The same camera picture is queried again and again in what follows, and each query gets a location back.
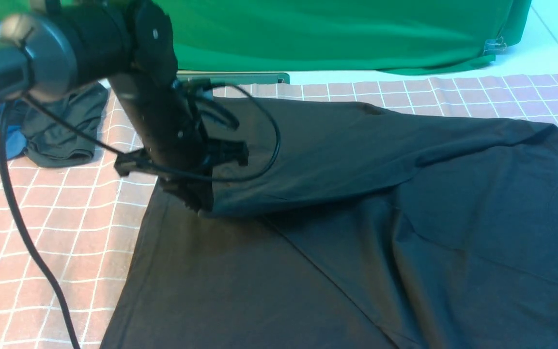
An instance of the t-shirt sleeve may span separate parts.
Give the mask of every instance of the t-shirt sleeve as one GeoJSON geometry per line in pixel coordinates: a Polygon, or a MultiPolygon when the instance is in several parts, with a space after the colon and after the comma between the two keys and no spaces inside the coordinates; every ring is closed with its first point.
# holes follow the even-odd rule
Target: t-shirt sleeve
{"type": "MultiPolygon", "coordinates": [[[[211,135],[247,141],[250,156],[248,166],[223,165],[213,176],[259,171],[275,145],[270,122],[248,99],[216,101],[241,126],[236,132],[210,127],[211,135]]],[[[361,102],[259,101],[279,125],[279,157],[258,179],[215,183],[208,216],[255,216],[347,199],[398,185],[432,163],[558,132],[550,124],[407,115],[361,102]]]]}

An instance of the green cloth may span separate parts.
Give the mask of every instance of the green cloth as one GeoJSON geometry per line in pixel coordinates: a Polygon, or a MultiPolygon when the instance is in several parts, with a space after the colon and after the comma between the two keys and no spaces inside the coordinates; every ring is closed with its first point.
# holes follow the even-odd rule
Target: green cloth
{"type": "MultiPolygon", "coordinates": [[[[422,75],[494,61],[520,41],[531,0],[155,0],[172,18],[181,69],[379,69],[422,75]]],[[[27,7],[0,0],[0,18],[27,7]]]]}

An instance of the black cable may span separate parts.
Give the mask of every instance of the black cable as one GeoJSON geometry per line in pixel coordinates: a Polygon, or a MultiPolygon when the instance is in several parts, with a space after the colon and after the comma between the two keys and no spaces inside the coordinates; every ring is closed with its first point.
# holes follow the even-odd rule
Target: black cable
{"type": "Polygon", "coordinates": [[[27,102],[27,104],[29,104],[30,106],[35,108],[37,111],[39,111],[40,113],[43,113],[44,115],[46,115],[47,117],[49,117],[53,121],[55,121],[58,124],[64,126],[68,130],[70,130],[71,132],[76,134],[77,136],[82,137],[83,139],[85,139],[89,142],[92,142],[93,144],[95,144],[97,146],[100,146],[100,147],[108,150],[109,152],[115,153],[116,155],[118,155],[119,157],[124,158],[127,161],[135,162],[138,165],[145,166],[146,168],[152,168],[153,170],[156,170],[156,171],[159,171],[159,172],[164,172],[164,173],[168,173],[168,174],[171,174],[171,175],[184,177],[184,178],[188,178],[188,179],[194,179],[194,180],[203,181],[203,182],[238,183],[238,182],[251,181],[253,179],[256,179],[256,178],[259,178],[259,177],[263,176],[266,172],[268,172],[268,170],[270,170],[270,168],[272,168],[273,165],[275,165],[275,161],[277,161],[277,156],[279,156],[279,149],[281,148],[281,131],[279,131],[279,125],[277,125],[277,122],[275,121],[275,118],[272,117],[270,112],[268,112],[268,110],[266,110],[266,108],[264,108],[264,106],[262,106],[261,103],[259,103],[259,101],[257,101],[255,99],[255,97],[253,97],[250,93],[246,92],[243,88],[241,88],[240,86],[238,86],[236,84],[228,84],[228,83],[211,84],[211,89],[223,88],[223,87],[235,88],[238,91],[240,91],[241,93],[243,93],[248,99],[250,99],[255,104],[255,106],[257,108],[260,109],[260,111],[264,114],[264,116],[268,119],[268,121],[270,121],[270,124],[272,124],[272,126],[275,130],[275,149],[273,150],[273,155],[270,157],[270,160],[268,161],[268,163],[266,163],[266,166],[264,166],[264,168],[262,168],[261,170],[259,170],[256,173],[248,175],[248,176],[228,177],[228,178],[214,178],[212,176],[202,176],[202,175],[199,175],[199,174],[182,171],[182,170],[178,170],[178,169],[175,169],[175,168],[169,168],[169,167],[157,165],[157,164],[155,164],[151,161],[145,161],[144,159],[139,159],[139,158],[134,157],[132,155],[129,155],[127,153],[120,152],[120,150],[117,150],[116,148],[113,148],[110,145],[107,145],[107,144],[102,143],[101,141],[98,141],[98,139],[95,139],[91,136],[86,135],[86,133],[81,132],[80,130],[75,128],[75,126],[72,126],[68,122],[60,119],[60,117],[58,117],[57,115],[55,115],[54,113],[49,111],[47,108],[44,108],[43,106],[41,106],[38,101],[33,99],[33,97],[26,96],[26,97],[24,97],[24,100],[25,100],[25,102],[27,102]]]}
{"type": "MultiPolygon", "coordinates": [[[[142,161],[142,159],[137,159],[136,157],[128,155],[124,152],[120,152],[120,150],[117,150],[117,149],[113,148],[112,146],[104,144],[101,141],[98,141],[97,139],[94,139],[93,137],[90,137],[90,136],[86,135],[85,133],[78,130],[75,126],[72,126],[68,122],[60,119],[60,117],[58,117],[57,115],[55,115],[54,113],[49,111],[47,108],[44,108],[43,106],[41,106],[38,101],[33,99],[33,97],[30,97],[30,96],[27,95],[26,97],[24,97],[24,100],[31,107],[35,108],[40,113],[43,113],[47,117],[51,118],[53,121],[57,122],[58,124],[64,126],[65,128],[67,128],[71,132],[75,133],[77,136],[82,137],[83,139],[86,139],[87,141],[90,141],[90,142],[94,143],[95,145],[101,146],[102,148],[104,148],[104,149],[106,149],[110,152],[113,152],[113,153],[117,154],[118,156],[124,157],[125,159],[128,159],[129,161],[135,161],[137,163],[141,163],[144,166],[149,166],[149,167],[155,168],[155,170],[160,170],[160,171],[166,172],[166,173],[172,173],[174,175],[181,176],[181,177],[188,177],[188,178],[191,178],[191,179],[197,179],[199,181],[211,181],[211,182],[242,182],[242,181],[250,181],[251,179],[256,179],[256,178],[262,176],[264,173],[268,172],[268,170],[270,170],[270,168],[273,166],[273,164],[275,163],[275,161],[277,159],[277,156],[279,154],[279,149],[281,148],[281,132],[279,131],[279,126],[277,125],[277,122],[272,117],[272,115],[270,115],[270,112],[268,112],[268,110],[266,110],[266,108],[264,108],[252,95],[250,95],[250,93],[246,92],[240,86],[237,86],[235,84],[213,84],[212,86],[213,86],[212,89],[219,88],[219,87],[233,87],[233,88],[241,91],[241,93],[246,95],[246,97],[250,98],[251,101],[253,101],[254,104],[257,106],[257,108],[259,108],[262,111],[262,113],[264,113],[264,115],[267,117],[267,119],[270,121],[273,128],[275,129],[275,137],[276,137],[275,150],[273,152],[272,157],[270,158],[270,161],[268,161],[266,166],[262,170],[260,170],[259,172],[255,173],[255,174],[252,174],[250,176],[237,177],[237,178],[212,178],[212,177],[209,177],[209,176],[199,176],[197,174],[180,171],[180,170],[173,169],[173,168],[166,168],[164,166],[158,166],[158,165],[155,165],[155,164],[147,162],[147,161],[142,161]]],[[[38,265],[38,268],[40,269],[42,274],[44,274],[44,276],[48,280],[49,284],[53,288],[53,291],[55,291],[55,296],[56,296],[58,302],[60,303],[60,308],[62,308],[62,316],[64,318],[64,323],[66,323],[66,329],[68,331],[68,335],[70,336],[70,342],[73,345],[73,349],[80,349],[79,340],[77,339],[77,336],[76,336],[76,333],[75,333],[75,327],[73,325],[73,321],[72,321],[72,318],[70,316],[70,310],[68,308],[68,303],[66,302],[64,292],[62,291],[62,288],[60,287],[59,283],[57,282],[57,279],[55,278],[55,275],[53,275],[53,272],[51,272],[51,270],[49,269],[47,264],[44,262],[44,260],[40,256],[40,253],[38,252],[37,248],[35,247],[33,241],[31,240],[31,236],[29,235],[29,231],[27,230],[27,226],[25,225],[22,214],[20,213],[20,208],[18,207],[18,201],[16,199],[16,196],[14,195],[14,188],[13,188],[13,185],[12,185],[12,181],[10,179],[10,172],[8,170],[8,167],[7,167],[7,153],[6,153],[6,141],[7,141],[7,129],[8,129],[7,117],[9,115],[9,111],[13,107],[14,107],[14,102],[13,101],[6,102],[4,104],[4,108],[2,109],[1,115],[0,115],[0,177],[1,177],[1,185],[2,185],[3,190],[4,190],[4,194],[6,196],[6,201],[7,201],[7,204],[9,206],[9,208],[10,208],[10,212],[11,212],[12,217],[14,219],[14,223],[16,224],[16,226],[18,228],[18,232],[20,234],[20,237],[23,240],[23,243],[25,244],[25,247],[27,248],[27,251],[29,252],[29,256],[31,256],[31,258],[36,263],[36,265],[38,265]]],[[[219,113],[221,113],[221,115],[225,115],[224,110],[220,110],[219,113]]]]}
{"type": "Polygon", "coordinates": [[[40,256],[37,248],[35,247],[33,241],[31,240],[31,236],[29,235],[29,231],[25,226],[25,222],[23,221],[23,217],[20,214],[20,208],[18,207],[18,201],[16,196],[14,195],[14,189],[12,185],[12,181],[10,180],[10,172],[7,167],[7,154],[6,154],[6,139],[7,139],[7,117],[9,115],[9,111],[14,107],[13,101],[8,101],[4,104],[4,108],[1,111],[0,115],[0,177],[1,177],[1,185],[4,190],[4,194],[6,196],[7,204],[10,208],[10,212],[14,219],[14,223],[18,228],[18,233],[29,252],[29,256],[35,261],[40,268],[40,271],[48,282],[53,287],[53,291],[55,291],[55,296],[57,297],[58,302],[60,303],[60,307],[62,308],[62,315],[64,316],[64,322],[66,323],[66,329],[68,330],[68,335],[70,336],[70,342],[73,345],[73,349],[80,349],[79,340],[77,340],[77,336],[75,334],[75,327],[73,326],[72,318],[70,317],[70,310],[68,309],[68,304],[66,303],[66,298],[64,297],[64,292],[62,288],[57,282],[55,275],[53,272],[48,268],[47,264],[44,262],[42,257],[40,256]]]}

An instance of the black t-shirt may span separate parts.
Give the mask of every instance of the black t-shirt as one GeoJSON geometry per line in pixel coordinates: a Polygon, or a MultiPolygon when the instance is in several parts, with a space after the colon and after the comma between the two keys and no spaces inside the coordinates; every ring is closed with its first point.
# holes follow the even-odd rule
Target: black t-shirt
{"type": "MultiPolygon", "coordinates": [[[[251,156],[215,176],[258,170],[217,101],[251,156]]],[[[204,217],[155,190],[103,348],[558,349],[556,126],[262,103],[277,164],[204,217]]]]}

